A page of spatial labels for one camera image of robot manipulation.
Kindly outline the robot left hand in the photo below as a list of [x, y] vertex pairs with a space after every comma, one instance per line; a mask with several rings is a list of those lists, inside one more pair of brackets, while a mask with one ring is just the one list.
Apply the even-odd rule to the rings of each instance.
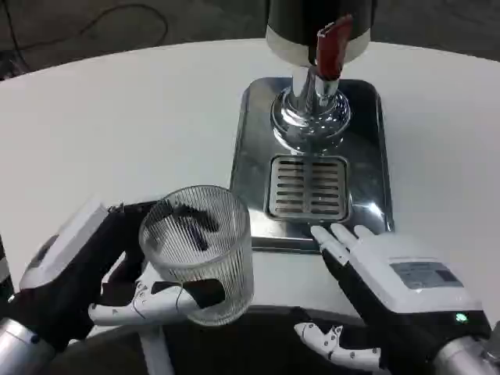
[[32, 258], [7, 318], [62, 352], [94, 326], [162, 323], [223, 302], [215, 278], [166, 281], [145, 265], [139, 229], [154, 205], [85, 204]]

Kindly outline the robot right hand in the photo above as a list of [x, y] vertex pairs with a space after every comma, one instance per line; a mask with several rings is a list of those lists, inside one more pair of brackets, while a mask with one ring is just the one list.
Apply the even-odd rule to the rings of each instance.
[[391, 374], [496, 374], [494, 332], [480, 301], [450, 265], [410, 237], [358, 225], [313, 226], [330, 274], [362, 318], [372, 343], [344, 346], [346, 328], [295, 325], [329, 363]]

